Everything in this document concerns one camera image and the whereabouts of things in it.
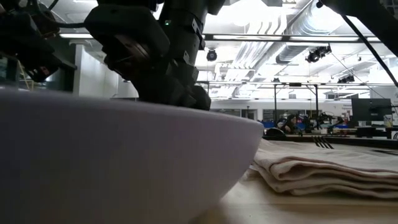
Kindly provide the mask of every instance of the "desk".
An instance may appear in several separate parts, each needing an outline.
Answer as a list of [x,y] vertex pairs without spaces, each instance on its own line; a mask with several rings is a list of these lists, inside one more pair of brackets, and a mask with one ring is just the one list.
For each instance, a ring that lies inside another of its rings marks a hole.
[[398,202],[341,194],[295,197],[274,193],[249,170],[220,203],[189,224],[397,223]]

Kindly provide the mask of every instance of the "ceiling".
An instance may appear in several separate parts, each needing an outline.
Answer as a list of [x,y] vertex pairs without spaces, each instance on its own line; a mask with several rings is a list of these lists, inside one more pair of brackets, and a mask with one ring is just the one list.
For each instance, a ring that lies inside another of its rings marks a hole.
[[[47,6],[52,0],[41,0]],[[296,0],[296,4],[284,4],[283,7],[267,7],[261,0],[240,0],[230,6],[224,6],[217,16],[208,15],[205,34],[294,34],[302,35],[355,35],[341,17],[329,9],[309,11],[310,0]],[[59,21],[82,22],[89,11],[96,6],[96,1],[62,0],[53,9]],[[372,33],[356,18],[350,18],[364,35]],[[297,27],[310,24],[313,33]],[[84,29],[62,30],[62,32],[82,32]],[[95,40],[85,40],[86,49],[103,61],[105,55],[101,45]],[[308,63],[305,57],[316,45],[299,48],[290,63],[276,64],[275,57],[286,51],[285,44],[270,42],[209,41],[206,50],[199,51],[196,66],[201,71],[199,81],[255,81],[271,82],[279,78],[281,82],[336,83],[340,77],[354,73],[361,81],[369,82],[371,70],[377,69],[377,63],[364,44],[331,44],[332,54],[317,63]],[[382,58],[394,57],[383,44],[373,44]],[[207,50],[216,49],[217,61],[208,62]],[[221,97],[261,97],[273,95],[273,90],[261,89],[261,85],[211,85],[209,94],[213,98]]]

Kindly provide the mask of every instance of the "black cable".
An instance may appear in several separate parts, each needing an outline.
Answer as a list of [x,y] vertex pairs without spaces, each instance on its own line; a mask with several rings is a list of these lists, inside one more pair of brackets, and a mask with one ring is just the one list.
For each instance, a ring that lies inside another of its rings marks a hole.
[[342,15],[342,18],[346,23],[351,27],[351,29],[354,30],[356,35],[363,41],[363,43],[368,47],[368,49],[372,52],[376,60],[380,63],[381,67],[387,72],[387,74],[390,76],[392,82],[395,84],[396,87],[398,87],[398,82],[395,79],[394,75],[391,73],[387,65],[384,63],[384,61],[380,58],[379,54],[376,52],[376,50],[373,48],[373,46],[369,43],[367,38],[362,35],[361,31],[358,30],[358,28],[353,24],[353,22],[350,21],[350,19],[347,16]]
[[[386,99],[384,96],[382,96],[380,93],[378,93],[376,90],[374,90],[372,87],[370,87],[368,84],[366,84],[364,81],[362,81],[358,76],[356,76],[353,72],[351,72],[348,68],[347,68],[347,66],[343,63],[343,62],[341,62],[341,60],[339,60],[337,57],[336,57],[336,55],[334,55],[333,53],[331,53],[333,56],[334,56],[334,58],[342,65],[342,66],[344,66],[345,67],[345,69],[347,69],[347,71],[349,71],[350,72],[350,74],[352,74],[353,76],[355,76],[355,78],[357,78],[362,84],[364,84],[366,87],[368,87],[370,90],[372,90],[375,94],[377,94],[377,95],[379,95],[381,98],[383,98],[383,99]],[[396,107],[394,107],[394,105],[391,103],[391,106],[392,106],[392,108],[396,111],[396,115],[398,115],[398,111],[397,111],[397,108]]]
[[37,2],[37,0],[32,0],[33,3],[33,7],[36,11],[36,13],[39,13],[42,17],[46,18],[46,20],[48,20],[49,22],[51,22],[52,24],[55,24],[61,28],[71,28],[71,29],[76,29],[76,28],[84,28],[85,24],[83,22],[80,23],[70,23],[70,24],[66,24],[66,23],[62,23],[62,22],[56,22],[51,18],[48,18],[41,10],[39,7],[39,3]]
[[54,0],[54,1],[51,3],[51,5],[49,6],[49,9],[52,10],[52,9],[57,5],[57,3],[58,3],[59,1],[60,1],[60,0]]

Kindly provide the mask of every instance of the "beige cloth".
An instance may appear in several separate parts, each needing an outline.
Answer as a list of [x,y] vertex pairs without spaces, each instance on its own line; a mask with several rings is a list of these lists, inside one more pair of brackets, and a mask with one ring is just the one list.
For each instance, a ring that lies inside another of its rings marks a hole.
[[262,140],[254,167],[276,192],[398,198],[398,157]]

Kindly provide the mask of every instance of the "ventilation duct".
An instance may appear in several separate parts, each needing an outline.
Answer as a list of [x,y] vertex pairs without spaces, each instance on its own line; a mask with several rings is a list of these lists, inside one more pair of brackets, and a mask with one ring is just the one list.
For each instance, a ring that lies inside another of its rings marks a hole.
[[[343,20],[337,13],[328,7],[319,9],[316,5],[317,1],[312,1],[297,20],[286,29],[285,35],[329,35],[342,25]],[[271,60],[275,61],[270,63],[290,63],[294,57],[307,48],[308,46],[274,43],[256,67]]]

